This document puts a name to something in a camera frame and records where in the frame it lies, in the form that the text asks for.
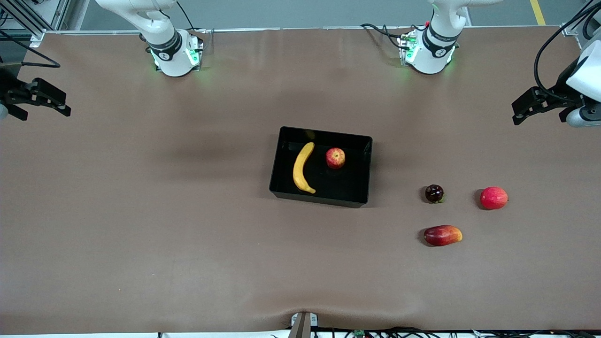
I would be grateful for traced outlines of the red yellow apple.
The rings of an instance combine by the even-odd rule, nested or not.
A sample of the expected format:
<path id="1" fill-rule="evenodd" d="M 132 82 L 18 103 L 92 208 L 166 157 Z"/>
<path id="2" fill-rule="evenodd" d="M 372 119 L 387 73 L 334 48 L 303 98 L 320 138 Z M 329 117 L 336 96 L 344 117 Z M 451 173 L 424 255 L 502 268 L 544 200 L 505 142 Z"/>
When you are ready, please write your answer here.
<path id="1" fill-rule="evenodd" d="M 326 165 L 331 169 L 341 169 L 346 163 L 346 154 L 338 147 L 329 148 L 325 154 Z"/>

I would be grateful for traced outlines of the black plastic box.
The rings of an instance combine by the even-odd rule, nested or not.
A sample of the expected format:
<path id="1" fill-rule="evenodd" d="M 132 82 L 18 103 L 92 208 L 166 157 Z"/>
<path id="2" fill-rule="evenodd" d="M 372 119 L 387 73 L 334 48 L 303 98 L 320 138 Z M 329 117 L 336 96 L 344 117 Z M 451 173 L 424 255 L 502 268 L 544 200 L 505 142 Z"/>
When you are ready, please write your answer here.
<path id="1" fill-rule="evenodd" d="M 293 181 L 293 167 L 303 146 L 314 143 L 303 166 L 303 175 L 314 194 L 299 190 Z M 331 148 L 341 148 L 346 162 L 332 169 L 326 162 Z M 289 200 L 360 208 L 369 201 L 370 165 L 373 139 L 350 133 L 319 131 L 283 126 L 279 130 L 269 191 Z"/>

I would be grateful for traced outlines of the yellow banana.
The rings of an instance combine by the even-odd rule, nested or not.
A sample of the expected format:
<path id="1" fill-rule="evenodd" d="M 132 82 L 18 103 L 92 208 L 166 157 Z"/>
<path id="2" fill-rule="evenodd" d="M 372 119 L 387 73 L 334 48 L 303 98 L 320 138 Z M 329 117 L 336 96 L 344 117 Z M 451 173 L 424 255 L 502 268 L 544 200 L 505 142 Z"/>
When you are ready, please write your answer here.
<path id="1" fill-rule="evenodd" d="M 315 194 L 316 190 L 309 186 L 307 180 L 305 179 L 303 169 L 305 164 L 308 161 L 309 156 L 311 156 L 314 150 L 314 143 L 307 143 L 301 151 L 298 153 L 296 160 L 293 165 L 293 182 L 300 191 L 305 191 L 309 194 Z"/>

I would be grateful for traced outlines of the large red apple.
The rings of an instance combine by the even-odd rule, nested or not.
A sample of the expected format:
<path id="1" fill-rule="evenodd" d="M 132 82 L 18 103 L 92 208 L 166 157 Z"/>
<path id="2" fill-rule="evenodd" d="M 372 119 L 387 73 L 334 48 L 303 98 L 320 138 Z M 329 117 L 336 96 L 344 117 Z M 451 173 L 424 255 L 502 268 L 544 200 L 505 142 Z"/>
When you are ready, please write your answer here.
<path id="1" fill-rule="evenodd" d="M 487 210 L 502 209 L 508 201 L 508 194 L 498 186 L 487 187 L 479 195 L 480 204 Z"/>

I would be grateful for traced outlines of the red mango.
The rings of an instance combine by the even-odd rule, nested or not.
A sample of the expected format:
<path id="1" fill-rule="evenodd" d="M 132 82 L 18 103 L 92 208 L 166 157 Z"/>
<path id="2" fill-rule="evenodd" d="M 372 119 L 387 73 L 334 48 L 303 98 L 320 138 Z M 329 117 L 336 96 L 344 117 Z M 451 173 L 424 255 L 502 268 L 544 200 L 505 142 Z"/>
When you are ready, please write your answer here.
<path id="1" fill-rule="evenodd" d="M 425 229 L 423 238 L 431 246 L 448 246 L 463 240 L 463 233 L 453 225 L 437 225 Z"/>

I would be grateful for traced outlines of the aluminium frame corner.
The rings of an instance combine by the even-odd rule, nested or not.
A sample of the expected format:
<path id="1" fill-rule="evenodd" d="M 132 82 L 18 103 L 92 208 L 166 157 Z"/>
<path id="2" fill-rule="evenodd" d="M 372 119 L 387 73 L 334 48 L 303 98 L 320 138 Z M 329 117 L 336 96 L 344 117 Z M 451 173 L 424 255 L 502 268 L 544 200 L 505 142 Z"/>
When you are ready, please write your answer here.
<path id="1" fill-rule="evenodd" d="M 565 24 L 566 27 L 563 30 L 563 34 L 565 36 L 579 36 L 586 40 L 592 40 L 594 30 L 589 31 L 588 26 L 591 25 L 594 16 L 595 14 L 587 14 L 584 12 L 576 15 L 569 21 L 569 25 L 568 23 Z"/>

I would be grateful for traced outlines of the aluminium frame profile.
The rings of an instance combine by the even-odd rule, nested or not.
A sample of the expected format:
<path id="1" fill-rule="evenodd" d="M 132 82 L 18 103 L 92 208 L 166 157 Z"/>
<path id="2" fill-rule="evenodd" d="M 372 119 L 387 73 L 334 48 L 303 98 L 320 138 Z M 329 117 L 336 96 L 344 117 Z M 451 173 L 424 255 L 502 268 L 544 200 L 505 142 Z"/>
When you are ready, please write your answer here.
<path id="1" fill-rule="evenodd" d="M 0 31 L 37 47 L 45 33 L 59 30 L 73 0 L 0 0 Z"/>

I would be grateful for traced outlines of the metal table edge rail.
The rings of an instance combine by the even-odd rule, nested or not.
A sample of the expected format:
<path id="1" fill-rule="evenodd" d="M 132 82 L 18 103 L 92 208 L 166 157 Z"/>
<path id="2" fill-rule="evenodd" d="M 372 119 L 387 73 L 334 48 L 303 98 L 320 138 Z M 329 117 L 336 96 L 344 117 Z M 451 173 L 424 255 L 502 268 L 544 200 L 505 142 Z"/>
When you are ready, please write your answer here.
<path id="1" fill-rule="evenodd" d="M 559 25 L 493 25 L 493 26 L 466 26 L 465 29 L 479 29 L 479 28 L 559 28 Z M 389 26 L 388 29 L 391 31 L 401 30 L 408 31 L 410 26 Z M 255 31 L 281 31 L 281 30 L 362 30 L 365 27 L 362 26 L 323 26 L 323 27 L 310 27 L 310 28 L 280 28 L 280 27 L 260 27 L 260 28 L 230 28 L 230 29 L 195 29 L 189 30 L 193 33 L 200 34 L 212 34 L 215 32 L 255 32 Z M 126 36 L 126 35 L 138 35 L 138 30 L 62 30 L 62 31 L 45 31 L 44 35 L 48 34 L 59 34 L 66 36 Z"/>

